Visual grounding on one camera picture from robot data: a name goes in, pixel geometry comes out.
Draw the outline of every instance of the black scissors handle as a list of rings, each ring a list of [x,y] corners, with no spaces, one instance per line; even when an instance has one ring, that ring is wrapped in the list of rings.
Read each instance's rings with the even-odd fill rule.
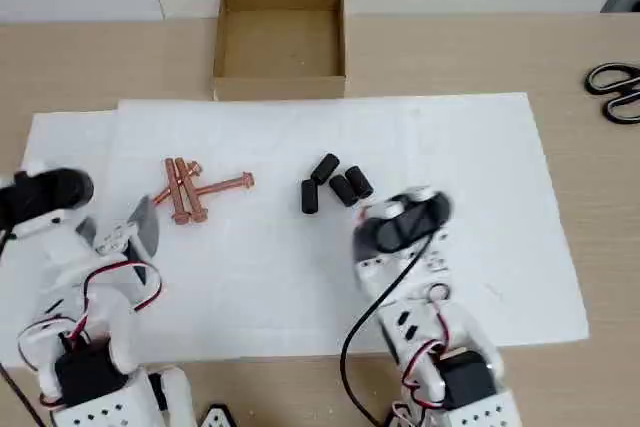
[[[626,74],[626,78],[608,84],[597,83],[597,77],[604,72]],[[616,124],[638,124],[640,114],[623,116],[616,113],[616,109],[623,105],[640,101],[640,68],[621,62],[610,62],[592,69],[584,79],[584,88],[592,95],[618,93],[618,97],[611,99],[602,106],[602,115]]]

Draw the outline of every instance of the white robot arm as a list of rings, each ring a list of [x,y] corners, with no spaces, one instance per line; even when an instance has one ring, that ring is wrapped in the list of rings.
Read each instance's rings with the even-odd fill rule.
[[[500,353],[455,302],[450,214],[444,194],[410,189],[365,208],[354,233],[356,278],[401,372],[403,401],[384,424],[355,400],[375,425],[520,426]]]
[[[149,373],[135,352],[135,314],[162,289],[151,263],[155,208],[143,198],[94,245],[92,222],[71,227],[73,210],[92,194],[89,177],[71,169],[21,172],[0,189],[0,230],[15,240],[37,236],[47,258],[38,307],[18,338],[40,401],[57,427],[195,427],[184,372]]]

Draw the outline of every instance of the open cardboard box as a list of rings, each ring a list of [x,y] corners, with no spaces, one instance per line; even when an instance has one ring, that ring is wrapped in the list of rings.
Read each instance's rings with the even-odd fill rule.
[[[343,0],[220,0],[216,100],[344,96]]]

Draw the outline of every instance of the copper bolt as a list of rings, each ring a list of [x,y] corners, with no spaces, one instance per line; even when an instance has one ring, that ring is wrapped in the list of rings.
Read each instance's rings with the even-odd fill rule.
[[[189,174],[189,177],[193,177],[193,176],[198,177],[202,173],[202,166],[200,166],[200,164],[197,162],[189,162],[187,164],[187,167],[188,167],[187,173]],[[179,177],[177,180],[178,180],[178,186],[182,185],[182,177]],[[156,205],[156,206],[160,205],[170,195],[171,195],[171,188],[167,187],[166,189],[164,189],[162,192],[160,192],[158,195],[156,195],[153,198],[153,205]]]
[[[173,165],[173,159],[164,159],[164,167],[167,171],[167,179],[169,180],[169,192],[171,199],[173,200],[173,220],[178,225],[184,225],[189,222],[189,212],[184,208],[184,202],[182,201],[182,194],[180,193],[180,186],[178,185],[178,178],[176,176],[176,168]]]
[[[191,182],[191,177],[189,177],[187,164],[184,163],[184,159],[182,157],[178,157],[176,159],[176,167],[178,168],[180,177],[182,177],[182,185],[184,187],[184,190],[187,192],[187,197],[189,198],[189,203],[191,204],[191,209],[193,211],[191,212],[191,218],[194,222],[204,222],[205,220],[207,220],[208,210],[202,207],[202,204],[200,203],[196,188],[193,186],[193,182]]]
[[[254,185],[255,181],[253,180],[253,174],[251,172],[243,172],[241,177],[200,187],[199,189],[196,189],[196,193],[198,195],[213,194],[215,192],[222,192],[223,190],[235,189],[237,187],[250,189]]]

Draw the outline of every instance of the table surface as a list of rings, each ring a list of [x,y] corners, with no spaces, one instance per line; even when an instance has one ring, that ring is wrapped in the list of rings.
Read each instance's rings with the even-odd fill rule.
[[[640,127],[613,125],[585,71],[640,61],[640,15],[354,16],[347,95],[526,91],[584,295],[588,341],[504,349],[525,425],[635,425],[640,415]],[[215,21],[0,25],[0,171],[21,159],[31,115],[121,98],[209,99]],[[544,292],[540,292],[544,302]],[[380,417],[399,392],[388,357],[351,361]],[[336,358],[184,366],[195,408],[227,402],[243,426],[367,425]],[[35,398],[35,382],[16,372]],[[0,385],[0,427],[30,425]]]

